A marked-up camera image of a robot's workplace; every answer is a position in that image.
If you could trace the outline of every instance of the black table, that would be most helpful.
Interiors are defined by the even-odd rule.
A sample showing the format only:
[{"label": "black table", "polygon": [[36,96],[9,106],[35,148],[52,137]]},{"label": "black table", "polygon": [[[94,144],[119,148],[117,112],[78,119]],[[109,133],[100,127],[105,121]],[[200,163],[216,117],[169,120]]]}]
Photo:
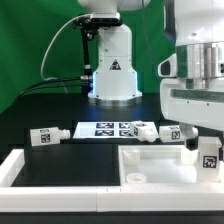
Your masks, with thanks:
[{"label": "black table", "polygon": [[[75,126],[79,121],[154,121],[158,127],[161,124],[171,124],[165,121],[161,115],[160,100],[158,94],[145,94],[141,104],[131,105],[123,108],[105,108],[88,103],[86,96],[81,94],[35,94],[27,95],[16,101],[10,108],[0,115],[0,158],[1,161],[9,154],[13,148],[30,149],[31,158],[28,166],[25,166],[23,172],[27,174],[25,178],[21,176],[15,182],[15,186],[40,186],[39,180],[48,180],[49,186],[64,185],[119,185],[118,164],[117,164],[117,146],[121,144],[149,144],[140,143],[136,139],[82,139],[70,140],[64,144],[54,146],[60,158],[60,149],[67,150],[64,156],[67,160],[71,160],[70,152],[75,151],[82,157],[83,152],[87,152],[91,147],[94,150],[90,161],[105,160],[99,164],[96,170],[92,170],[86,178],[79,178],[77,173],[76,179],[71,180],[70,176],[64,177],[62,180],[60,175],[50,178],[51,170],[45,173],[45,176],[38,176],[39,171],[29,169],[29,165],[42,163],[46,164],[46,160],[40,156],[41,153],[48,153],[51,157],[55,156],[52,146],[30,148],[29,129],[44,127],[59,127],[60,129],[70,129],[74,133]],[[79,164],[80,170],[85,169],[82,163]],[[96,179],[94,173],[106,168],[107,175],[103,172]],[[224,223],[224,212],[116,212],[116,213],[1,213],[0,224],[5,223]]]}]

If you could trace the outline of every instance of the white plastic part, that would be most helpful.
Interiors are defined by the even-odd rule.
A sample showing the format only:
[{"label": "white plastic part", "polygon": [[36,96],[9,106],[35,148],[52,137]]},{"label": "white plastic part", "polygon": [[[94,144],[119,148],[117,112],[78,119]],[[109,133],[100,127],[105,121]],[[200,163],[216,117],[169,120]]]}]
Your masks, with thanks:
[{"label": "white plastic part", "polygon": [[[178,79],[163,79],[160,85],[160,101],[163,116],[168,120],[224,131],[223,102],[187,100],[175,98],[172,89],[185,89]],[[211,79],[206,92],[223,92],[224,78]]]},{"label": "white plastic part", "polygon": [[176,46],[223,41],[223,0],[175,0]]},{"label": "white plastic part", "polygon": [[92,101],[127,101],[142,96],[132,67],[132,33],[126,25],[99,30],[99,65],[88,96]]},{"label": "white plastic part", "polygon": [[124,164],[136,166],[140,163],[140,150],[137,147],[123,149]]},{"label": "white plastic part", "polygon": [[0,188],[10,187],[24,164],[25,161],[23,150],[12,150],[12,152],[0,166]]},{"label": "white plastic part", "polygon": [[147,182],[147,177],[142,173],[130,173],[127,175],[127,183],[129,184],[144,184]]},{"label": "white plastic part", "polygon": [[[128,147],[119,146],[121,186],[0,186],[0,212],[223,211],[224,184],[197,183],[194,167],[180,163],[183,145],[138,146],[136,167],[123,163]],[[130,173],[144,174],[147,183],[127,183]]]},{"label": "white plastic part", "polygon": [[30,130],[32,146],[60,144],[61,140],[69,139],[70,136],[69,130],[59,130],[57,127]]},{"label": "white plastic part", "polygon": [[179,125],[160,126],[159,138],[163,143],[184,141]]},{"label": "white plastic part", "polygon": [[198,150],[190,151],[183,147],[181,149],[181,162],[185,165],[195,165],[198,158]]},{"label": "white plastic part", "polygon": [[155,125],[149,125],[142,121],[133,121],[130,123],[130,132],[138,140],[154,142],[158,138],[158,133],[155,131]]},{"label": "white plastic part", "polygon": [[[133,11],[142,8],[142,1],[139,0],[78,0],[79,4],[89,12],[114,13],[117,10]],[[144,0],[144,6],[149,4],[150,0]]]},{"label": "white plastic part", "polygon": [[198,137],[198,135],[199,135],[198,129],[197,128],[193,128],[193,132],[194,132],[194,136]]},{"label": "white plastic part", "polygon": [[199,137],[197,182],[217,183],[219,181],[219,149],[222,144],[218,137]]},{"label": "white plastic part", "polygon": [[[162,74],[161,72],[161,67],[164,63],[169,63],[170,65],[170,74]],[[165,61],[161,62],[158,65],[158,74],[160,77],[165,77],[165,78],[171,78],[171,77],[176,77],[177,76],[177,72],[178,72],[178,68],[177,68],[177,55],[173,54],[171,55],[169,58],[167,58]]]}]

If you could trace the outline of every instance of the white container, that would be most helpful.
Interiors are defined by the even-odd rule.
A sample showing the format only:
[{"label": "white container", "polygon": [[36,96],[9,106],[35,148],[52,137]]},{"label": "white container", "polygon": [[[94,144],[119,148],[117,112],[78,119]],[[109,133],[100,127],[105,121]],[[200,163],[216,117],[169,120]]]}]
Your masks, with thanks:
[{"label": "white container", "polygon": [[130,173],[126,179],[129,184],[144,184],[147,182],[147,177],[142,173]]},{"label": "white container", "polygon": [[124,164],[137,166],[140,163],[140,150],[137,147],[123,149]]},{"label": "white container", "polygon": [[184,141],[179,125],[160,126],[159,138],[163,143]]},{"label": "white container", "polygon": [[59,130],[57,127],[30,130],[32,146],[60,144],[61,140],[69,139],[70,135],[69,130]]},{"label": "white container", "polygon": [[218,137],[199,137],[198,164],[196,165],[198,183],[219,182],[219,149],[221,147],[222,143]]},{"label": "white container", "polygon": [[141,142],[148,141],[154,142],[156,140],[157,133],[155,134],[155,125],[149,125],[146,122],[134,121],[130,123],[130,133],[135,136]]},{"label": "white container", "polygon": [[190,151],[183,147],[181,149],[181,163],[185,165],[195,165],[198,159],[198,150]]}]

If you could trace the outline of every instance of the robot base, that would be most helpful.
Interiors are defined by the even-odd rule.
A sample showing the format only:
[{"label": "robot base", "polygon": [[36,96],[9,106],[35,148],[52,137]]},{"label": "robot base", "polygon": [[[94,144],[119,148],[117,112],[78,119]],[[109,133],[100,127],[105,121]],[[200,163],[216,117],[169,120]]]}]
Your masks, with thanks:
[{"label": "robot base", "polygon": [[138,96],[128,100],[102,100],[98,98],[89,97],[89,103],[104,107],[124,107],[139,104],[141,102],[142,102],[142,96]]}]

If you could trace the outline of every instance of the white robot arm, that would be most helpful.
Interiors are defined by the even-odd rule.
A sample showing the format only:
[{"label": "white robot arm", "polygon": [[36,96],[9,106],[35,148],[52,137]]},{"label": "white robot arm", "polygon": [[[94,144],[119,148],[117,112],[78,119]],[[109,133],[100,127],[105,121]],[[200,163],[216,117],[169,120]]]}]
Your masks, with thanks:
[{"label": "white robot arm", "polygon": [[[133,11],[142,8],[142,0],[78,0],[89,13],[116,13],[117,11]],[[150,0],[144,0],[145,6]]]},{"label": "white robot arm", "polygon": [[[166,0],[165,5],[166,31],[176,52],[158,69],[167,77],[160,86],[162,113],[180,122],[186,142],[196,137],[194,125],[223,132],[224,1]],[[198,147],[187,146],[200,152],[200,178],[217,181],[218,175],[213,174],[223,154],[219,138],[199,137]]]},{"label": "white robot arm", "polygon": [[118,10],[137,10],[150,0],[78,0],[90,13],[90,23],[99,27],[99,65],[93,73],[91,103],[125,106],[136,103],[137,73],[132,67],[131,30],[120,20]]}]

